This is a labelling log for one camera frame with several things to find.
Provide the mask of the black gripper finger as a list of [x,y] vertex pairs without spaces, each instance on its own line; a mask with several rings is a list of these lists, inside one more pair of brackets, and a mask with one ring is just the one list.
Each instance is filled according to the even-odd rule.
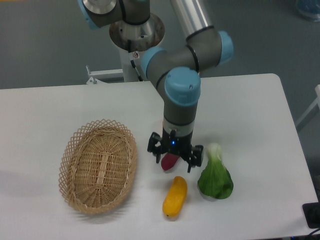
[[203,145],[195,145],[191,146],[189,153],[188,153],[188,168],[187,172],[191,172],[191,168],[194,167],[201,167],[203,163],[203,158],[204,158],[204,146]]
[[147,151],[155,156],[155,161],[158,164],[162,153],[162,138],[156,132],[152,132],[147,145]]

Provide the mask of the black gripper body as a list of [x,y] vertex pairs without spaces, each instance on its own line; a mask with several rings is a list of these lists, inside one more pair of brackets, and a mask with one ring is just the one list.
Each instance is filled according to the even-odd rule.
[[192,155],[192,136],[193,132],[185,136],[174,136],[162,129],[162,138],[160,141],[161,154],[170,153],[180,156],[183,160],[190,160]]

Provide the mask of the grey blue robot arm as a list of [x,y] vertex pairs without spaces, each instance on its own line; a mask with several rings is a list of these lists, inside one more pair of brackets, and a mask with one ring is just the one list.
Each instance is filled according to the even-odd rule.
[[189,168],[201,166],[204,148],[191,143],[200,73],[234,54],[231,37],[215,29],[204,1],[171,2],[186,41],[173,52],[159,46],[165,28],[151,13],[148,0],[80,0],[78,5],[91,28],[109,26],[111,40],[128,56],[123,72],[135,71],[133,81],[150,81],[163,99],[162,134],[151,134],[147,151],[157,160],[169,153],[181,157]]

